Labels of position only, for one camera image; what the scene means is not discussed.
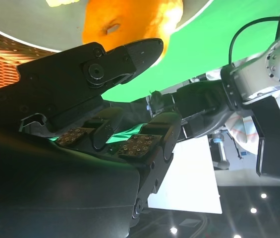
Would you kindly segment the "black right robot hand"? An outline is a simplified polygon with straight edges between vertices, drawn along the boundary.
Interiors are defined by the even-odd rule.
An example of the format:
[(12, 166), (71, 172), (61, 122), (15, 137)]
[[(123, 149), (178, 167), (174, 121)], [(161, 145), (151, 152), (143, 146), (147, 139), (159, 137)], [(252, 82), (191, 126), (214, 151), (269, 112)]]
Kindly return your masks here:
[(17, 67), (0, 88), (0, 238), (125, 238), (173, 160), (180, 117), (162, 113), (109, 148), (121, 108), (73, 124), (157, 61), (158, 38), (92, 42)]

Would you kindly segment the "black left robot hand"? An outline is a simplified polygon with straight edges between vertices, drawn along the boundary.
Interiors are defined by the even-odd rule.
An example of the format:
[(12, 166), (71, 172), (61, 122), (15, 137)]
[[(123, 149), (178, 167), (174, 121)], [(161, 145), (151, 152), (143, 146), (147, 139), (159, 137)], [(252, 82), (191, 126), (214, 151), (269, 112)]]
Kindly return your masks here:
[(177, 89), (172, 96), (183, 119), (217, 115), (228, 109), (227, 95), (220, 80), (191, 83)]

